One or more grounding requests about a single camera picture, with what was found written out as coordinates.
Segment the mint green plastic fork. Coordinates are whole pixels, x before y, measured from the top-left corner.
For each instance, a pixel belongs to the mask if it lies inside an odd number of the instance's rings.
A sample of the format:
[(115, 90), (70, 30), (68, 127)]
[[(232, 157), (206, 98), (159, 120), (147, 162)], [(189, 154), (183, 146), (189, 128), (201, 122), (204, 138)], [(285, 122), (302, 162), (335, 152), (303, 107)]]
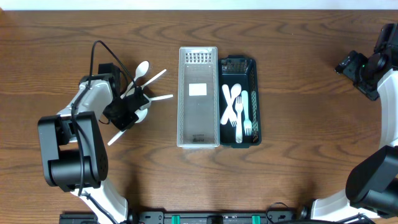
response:
[(250, 136), (252, 134), (252, 122), (249, 119), (249, 97), (248, 92), (243, 90), (241, 92), (241, 97), (243, 101), (243, 111), (244, 111), (244, 132), (246, 136)]

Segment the white plastic spoon bottom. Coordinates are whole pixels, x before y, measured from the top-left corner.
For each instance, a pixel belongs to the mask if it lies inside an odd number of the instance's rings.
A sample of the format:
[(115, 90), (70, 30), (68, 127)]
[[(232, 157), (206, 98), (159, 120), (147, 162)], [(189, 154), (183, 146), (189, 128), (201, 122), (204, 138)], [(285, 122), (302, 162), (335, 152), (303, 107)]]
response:
[[(136, 115), (138, 116), (138, 120), (136, 123), (140, 123), (141, 121), (144, 120), (144, 118), (147, 116), (148, 109), (145, 110), (137, 110)], [(113, 136), (112, 139), (108, 141), (108, 145), (112, 145), (116, 140), (118, 140), (126, 131), (119, 131), (116, 135)]]

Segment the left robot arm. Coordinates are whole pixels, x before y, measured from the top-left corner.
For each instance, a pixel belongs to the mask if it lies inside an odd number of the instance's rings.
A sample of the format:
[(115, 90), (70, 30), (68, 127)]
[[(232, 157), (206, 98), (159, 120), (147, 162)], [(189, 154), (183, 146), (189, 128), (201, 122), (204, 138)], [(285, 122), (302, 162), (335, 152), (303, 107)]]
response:
[(99, 128), (101, 116), (120, 131), (139, 120), (142, 96), (121, 98), (121, 77), (115, 70), (83, 77), (72, 101), (37, 124), (46, 182), (84, 201), (95, 223), (138, 223), (108, 178), (108, 155)]

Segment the cream plastic fork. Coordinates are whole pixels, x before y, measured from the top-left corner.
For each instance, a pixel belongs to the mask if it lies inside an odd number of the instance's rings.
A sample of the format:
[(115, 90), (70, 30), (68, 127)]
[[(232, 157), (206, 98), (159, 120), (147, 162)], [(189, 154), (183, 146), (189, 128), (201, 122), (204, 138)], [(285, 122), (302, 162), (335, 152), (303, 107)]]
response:
[(242, 130), (242, 112), (243, 112), (243, 102), (242, 98), (238, 96), (235, 102), (235, 110), (237, 112), (237, 123), (236, 123), (236, 143), (242, 143), (243, 141), (243, 130)]

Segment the white plastic spoon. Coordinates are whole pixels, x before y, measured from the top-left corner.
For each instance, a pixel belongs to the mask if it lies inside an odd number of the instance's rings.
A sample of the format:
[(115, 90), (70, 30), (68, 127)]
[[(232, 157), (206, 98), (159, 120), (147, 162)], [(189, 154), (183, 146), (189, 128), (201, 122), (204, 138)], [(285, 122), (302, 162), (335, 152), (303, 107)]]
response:
[[(138, 116), (138, 120), (136, 123), (140, 123), (141, 121), (144, 120), (144, 118), (147, 116), (148, 109), (145, 110), (137, 110), (136, 115)], [(116, 135), (113, 136), (112, 139), (108, 141), (108, 145), (112, 145), (116, 140), (118, 140), (126, 131), (119, 131)]]
[[(161, 77), (165, 72), (167, 71), (167, 69), (164, 69), (163, 71), (159, 72), (157, 75), (155, 75), (154, 77), (152, 77), (149, 81), (147, 81), (145, 84), (141, 85), (141, 89), (144, 89), (147, 85), (149, 85), (150, 83), (152, 83), (153, 81), (155, 81), (156, 79), (158, 79), (159, 77)], [(126, 93), (126, 96), (131, 95), (134, 93), (134, 88), (132, 90), (129, 90)]]
[[(136, 81), (138, 78), (143, 77), (149, 69), (149, 62), (148, 61), (143, 61), (141, 62), (137, 68), (136, 68), (136, 75), (134, 77), (134, 81)], [(133, 82), (128, 84), (126, 91), (121, 95), (121, 98), (124, 98), (127, 95), (127, 92), (132, 88)]]
[(162, 96), (155, 96), (155, 97), (149, 98), (146, 94), (144, 94), (144, 98), (146, 99), (147, 103), (140, 106), (139, 109), (141, 111), (148, 109), (151, 106), (153, 101), (166, 100), (166, 99), (172, 98), (172, 97), (173, 97), (173, 95), (162, 95)]

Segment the pink-white plastic fork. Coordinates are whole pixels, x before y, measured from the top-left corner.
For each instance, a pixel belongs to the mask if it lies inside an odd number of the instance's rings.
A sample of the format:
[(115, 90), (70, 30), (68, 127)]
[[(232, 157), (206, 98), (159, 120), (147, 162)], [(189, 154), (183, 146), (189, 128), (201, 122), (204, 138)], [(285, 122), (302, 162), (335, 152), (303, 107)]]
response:
[(224, 84), (222, 86), (222, 91), (223, 91), (224, 98), (225, 98), (226, 103), (227, 103), (227, 107), (226, 107), (223, 115), (221, 116), (220, 123), (222, 125), (225, 125), (227, 123), (227, 121), (229, 121), (231, 123), (232, 127), (236, 127), (237, 118), (236, 118), (236, 115), (235, 115), (235, 113), (234, 113), (234, 111), (232, 109), (233, 102), (232, 102), (232, 97), (231, 97), (231, 93), (230, 93), (230, 90), (229, 90), (229, 86), (227, 84)]

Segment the pink-white plastic spoon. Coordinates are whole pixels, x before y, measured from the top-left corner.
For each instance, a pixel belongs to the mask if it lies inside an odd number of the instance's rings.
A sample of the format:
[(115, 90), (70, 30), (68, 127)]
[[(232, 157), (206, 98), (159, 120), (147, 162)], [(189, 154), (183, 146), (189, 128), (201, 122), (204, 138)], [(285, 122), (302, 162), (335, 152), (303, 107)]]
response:
[(229, 88), (227, 84), (224, 84), (222, 91), (227, 102), (227, 107), (221, 116), (220, 123), (225, 125), (227, 121), (230, 121), (232, 127), (235, 127), (237, 125), (237, 115), (233, 110), (233, 103), (235, 98), (241, 93), (241, 85), (236, 83), (232, 88)]

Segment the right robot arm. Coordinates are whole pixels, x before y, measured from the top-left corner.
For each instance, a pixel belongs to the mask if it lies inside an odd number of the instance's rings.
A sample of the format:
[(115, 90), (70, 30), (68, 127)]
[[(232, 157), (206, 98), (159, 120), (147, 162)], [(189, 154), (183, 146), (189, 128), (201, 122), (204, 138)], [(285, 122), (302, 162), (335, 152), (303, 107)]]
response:
[(379, 149), (349, 174), (346, 187), (316, 199), (300, 217), (329, 222), (351, 218), (397, 216), (397, 51), (385, 49), (366, 57), (351, 51), (336, 68), (370, 100), (381, 101)]

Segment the white plastic spoon top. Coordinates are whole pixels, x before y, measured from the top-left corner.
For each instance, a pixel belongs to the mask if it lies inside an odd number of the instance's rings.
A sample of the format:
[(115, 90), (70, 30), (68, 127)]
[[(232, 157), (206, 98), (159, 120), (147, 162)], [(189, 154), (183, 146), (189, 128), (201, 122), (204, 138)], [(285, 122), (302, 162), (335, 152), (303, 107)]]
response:
[[(136, 81), (138, 78), (143, 77), (149, 69), (149, 62), (148, 61), (143, 61), (141, 62), (137, 68), (136, 68), (136, 75), (134, 77), (134, 81)], [(121, 95), (121, 98), (124, 98), (127, 95), (127, 92), (132, 88), (133, 82), (128, 84), (126, 91)]]

